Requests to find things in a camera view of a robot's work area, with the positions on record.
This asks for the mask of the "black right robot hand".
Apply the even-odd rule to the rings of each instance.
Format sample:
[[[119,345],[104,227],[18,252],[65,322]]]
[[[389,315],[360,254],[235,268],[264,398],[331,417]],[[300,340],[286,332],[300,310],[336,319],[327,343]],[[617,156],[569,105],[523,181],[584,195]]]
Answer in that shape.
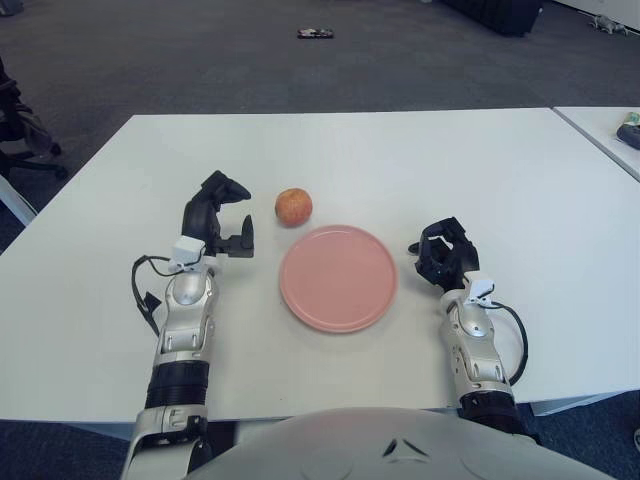
[[[464,289],[465,274],[480,270],[477,250],[455,217],[424,228],[419,241],[411,244],[408,252],[417,257],[417,273],[445,292]]]

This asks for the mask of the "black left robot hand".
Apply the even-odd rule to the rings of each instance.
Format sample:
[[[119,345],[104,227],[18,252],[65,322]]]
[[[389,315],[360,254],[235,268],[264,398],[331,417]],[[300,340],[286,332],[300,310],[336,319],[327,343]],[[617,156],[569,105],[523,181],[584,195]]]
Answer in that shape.
[[[200,190],[186,204],[181,234],[204,242],[204,256],[218,254],[232,258],[254,256],[254,228],[247,215],[240,234],[228,238],[221,236],[217,218],[223,204],[250,200],[250,192],[235,180],[216,170],[202,184]]]

